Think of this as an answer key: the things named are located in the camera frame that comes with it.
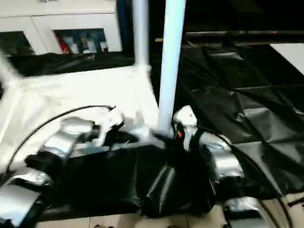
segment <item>wire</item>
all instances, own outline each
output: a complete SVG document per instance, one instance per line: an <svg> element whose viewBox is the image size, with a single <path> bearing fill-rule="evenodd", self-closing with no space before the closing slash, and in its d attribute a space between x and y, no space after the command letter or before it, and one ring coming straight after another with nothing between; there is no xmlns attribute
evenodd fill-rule
<svg viewBox="0 0 304 228"><path fill-rule="evenodd" d="M87 106L82 106L82 107L78 107L78 108L74 108L74 109L70 109L68 111L65 111L61 114L58 114L50 119L48 119L47 121L43 122L42 124L40 124L38 127L36 127L17 147L17 149L14 151L12 157L9 160L9 163L6 167L6 170L4 172L3 178L2 180L5 181L5 178L9 175L10 173L10 166L14 161L14 158L16 157L16 154L18 153L18 151L21 149L21 147L30 139L30 137L32 137L37 131L39 131L42 127L44 127L45 125L47 125L48 123L52 122L53 120L56 120L64 115L82 110L82 109L87 109L87 108L95 108L95 107L99 107L99 108L108 108L109 111L113 110L115 107L111 107L111 106L107 106L107 105L87 105Z"/></svg>

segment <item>cabinet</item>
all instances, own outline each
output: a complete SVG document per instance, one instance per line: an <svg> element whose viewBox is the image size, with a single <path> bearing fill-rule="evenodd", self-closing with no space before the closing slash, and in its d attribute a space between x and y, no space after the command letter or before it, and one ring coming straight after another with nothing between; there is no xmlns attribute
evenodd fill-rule
<svg viewBox="0 0 304 228"><path fill-rule="evenodd" d="M0 18L0 47L8 56L47 53L30 17Z"/></svg>
<svg viewBox="0 0 304 228"><path fill-rule="evenodd" d="M0 47L7 55L122 50L115 0L2 0L1 4Z"/></svg>
<svg viewBox="0 0 304 228"><path fill-rule="evenodd" d="M49 15L33 17L48 52L121 51L115 14Z"/></svg>

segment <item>metal pole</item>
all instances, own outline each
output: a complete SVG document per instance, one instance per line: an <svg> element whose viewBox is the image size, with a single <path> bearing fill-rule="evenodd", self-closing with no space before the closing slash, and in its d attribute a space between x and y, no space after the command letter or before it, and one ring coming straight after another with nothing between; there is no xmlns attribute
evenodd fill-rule
<svg viewBox="0 0 304 228"><path fill-rule="evenodd" d="M148 53L148 0L133 0L133 33L135 64L147 66Z"/></svg>
<svg viewBox="0 0 304 228"><path fill-rule="evenodd" d="M186 0L166 0L158 129L170 132Z"/></svg>

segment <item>robotic arm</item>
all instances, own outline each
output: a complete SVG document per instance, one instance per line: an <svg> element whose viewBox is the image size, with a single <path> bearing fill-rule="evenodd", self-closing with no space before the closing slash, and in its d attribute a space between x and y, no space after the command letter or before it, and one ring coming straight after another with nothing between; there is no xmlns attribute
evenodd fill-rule
<svg viewBox="0 0 304 228"><path fill-rule="evenodd" d="M48 192L77 143L97 139L123 124L116 111L109 112L100 125L78 117L61 122L59 131L48 138L35 155L26 158L26 167L0 188L0 228L32 227L48 205Z"/></svg>

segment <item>tiled floor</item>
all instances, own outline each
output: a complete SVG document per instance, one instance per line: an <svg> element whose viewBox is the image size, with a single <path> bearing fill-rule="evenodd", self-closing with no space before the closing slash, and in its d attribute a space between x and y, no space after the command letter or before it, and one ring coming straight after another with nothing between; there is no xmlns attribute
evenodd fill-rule
<svg viewBox="0 0 304 228"><path fill-rule="evenodd" d="M303 194L288 195L283 201L292 201ZM283 211L275 200L265 201L281 228L289 228ZM304 210L301 205L287 208L294 221L295 228L302 228L304 224ZM161 219L142 218L137 214L110 215L102 217L78 218L63 221L40 222L37 228L94 228L100 225L102 228L167 228L176 225L179 228L222 228L225 224L221 207L215 206L212 211L203 218L186 215L175 215Z"/></svg>

